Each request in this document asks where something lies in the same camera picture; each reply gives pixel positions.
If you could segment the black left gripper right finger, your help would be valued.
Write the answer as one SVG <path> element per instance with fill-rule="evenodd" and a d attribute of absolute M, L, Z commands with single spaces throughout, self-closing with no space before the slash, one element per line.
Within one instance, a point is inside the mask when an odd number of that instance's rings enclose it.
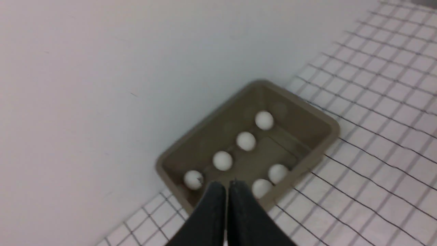
<path fill-rule="evenodd" d="M 296 245 L 240 180 L 232 180 L 228 187 L 227 242 L 229 246 Z"/>

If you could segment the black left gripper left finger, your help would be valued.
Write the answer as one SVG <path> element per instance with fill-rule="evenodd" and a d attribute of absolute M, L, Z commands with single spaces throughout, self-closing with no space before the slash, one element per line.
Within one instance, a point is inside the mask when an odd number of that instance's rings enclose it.
<path fill-rule="evenodd" d="M 222 246 L 224 243 L 226 190 L 211 182 L 195 207 L 167 246 Z"/>

